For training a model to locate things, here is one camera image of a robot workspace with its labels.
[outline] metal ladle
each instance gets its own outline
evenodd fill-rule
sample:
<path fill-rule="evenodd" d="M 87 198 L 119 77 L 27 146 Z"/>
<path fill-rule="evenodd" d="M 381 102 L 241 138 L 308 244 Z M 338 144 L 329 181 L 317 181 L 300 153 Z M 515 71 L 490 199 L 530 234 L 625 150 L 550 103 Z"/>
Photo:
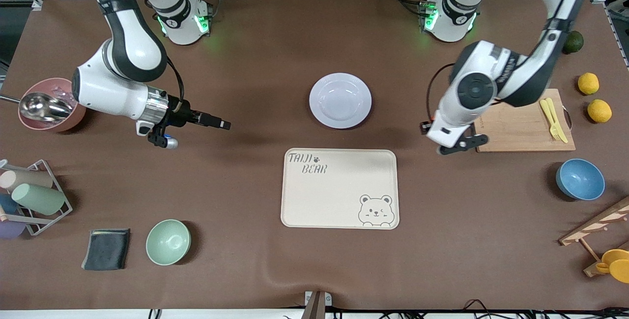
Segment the metal ladle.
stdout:
<path fill-rule="evenodd" d="M 19 104 L 22 116 L 38 121 L 57 122 L 65 120 L 72 113 L 72 107 L 66 102 L 46 93 L 29 93 L 22 99 L 0 94 L 0 99 Z"/>

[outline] yellow mug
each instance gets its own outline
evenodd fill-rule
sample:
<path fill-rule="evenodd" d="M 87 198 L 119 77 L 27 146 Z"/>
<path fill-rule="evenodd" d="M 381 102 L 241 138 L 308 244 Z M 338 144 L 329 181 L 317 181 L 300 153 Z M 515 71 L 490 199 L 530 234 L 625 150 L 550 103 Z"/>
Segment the yellow mug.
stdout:
<path fill-rule="evenodd" d="M 622 283 L 629 283 L 629 252 L 622 249 L 612 249 L 602 255 L 596 270 L 604 274 L 611 274 Z"/>

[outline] pink bowl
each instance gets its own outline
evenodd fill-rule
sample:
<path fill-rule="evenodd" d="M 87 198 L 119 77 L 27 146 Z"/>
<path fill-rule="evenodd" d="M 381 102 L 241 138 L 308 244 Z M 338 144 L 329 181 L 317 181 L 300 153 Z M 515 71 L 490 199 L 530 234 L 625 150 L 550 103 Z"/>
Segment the pink bowl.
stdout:
<path fill-rule="evenodd" d="M 41 93 L 46 93 L 47 95 L 50 95 L 51 97 L 56 98 L 57 96 L 52 91 L 56 87 L 61 88 L 63 91 L 69 94 L 72 94 L 72 82 L 70 82 L 69 80 L 46 79 L 32 86 L 29 90 L 27 90 L 26 93 L 24 93 L 24 95 L 27 95 L 28 93 L 33 93 L 33 92 L 41 92 Z M 74 126 L 77 126 L 77 124 L 81 122 L 81 120 L 83 119 L 83 116 L 85 116 L 86 108 L 85 106 L 82 106 L 81 104 L 72 104 L 72 102 L 69 102 L 65 99 L 62 99 L 62 100 L 67 102 L 72 107 L 72 112 L 70 113 L 70 116 L 66 117 L 65 120 L 57 124 L 50 125 L 49 122 L 29 119 L 27 117 L 22 116 L 19 110 L 18 110 L 18 118 L 20 118 L 20 122 L 22 122 L 22 124 L 26 126 L 27 128 L 38 130 L 38 131 L 61 132 L 61 131 L 66 131 L 71 128 L 74 128 Z"/>

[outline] mint green cup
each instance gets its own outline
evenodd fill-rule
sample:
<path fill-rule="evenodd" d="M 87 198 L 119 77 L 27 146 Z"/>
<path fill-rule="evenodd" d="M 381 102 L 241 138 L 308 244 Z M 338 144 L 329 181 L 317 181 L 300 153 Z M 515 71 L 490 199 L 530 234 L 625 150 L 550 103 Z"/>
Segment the mint green cup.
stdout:
<path fill-rule="evenodd" d="M 190 231 L 180 221 L 161 221 L 146 238 L 146 254 L 157 265 L 173 265 L 190 249 L 190 238 Z"/>
<path fill-rule="evenodd" d="M 33 184 L 18 185 L 11 192 L 11 198 L 23 207 L 46 216 L 59 211 L 67 200 L 61 191 Z"/>

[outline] yellow lemon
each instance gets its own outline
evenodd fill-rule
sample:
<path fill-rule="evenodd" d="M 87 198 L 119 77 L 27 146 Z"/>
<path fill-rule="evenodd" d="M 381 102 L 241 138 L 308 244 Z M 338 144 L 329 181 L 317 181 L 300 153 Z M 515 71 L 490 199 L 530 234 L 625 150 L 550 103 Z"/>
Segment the yellow lemon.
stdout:
<path fill-rule="evenodd" d="M 604 100 L 595 99 L 588 105 L 588 115 L 595 122 L 608 122 L 611 119 L 611 108 Z"/>
<path fill-rule="evenodd" d="M 579 77 L 579 90 L 584 94 L 594 94 L 598 92 L 598 77 L 593 73 L 585 73 Z"/>

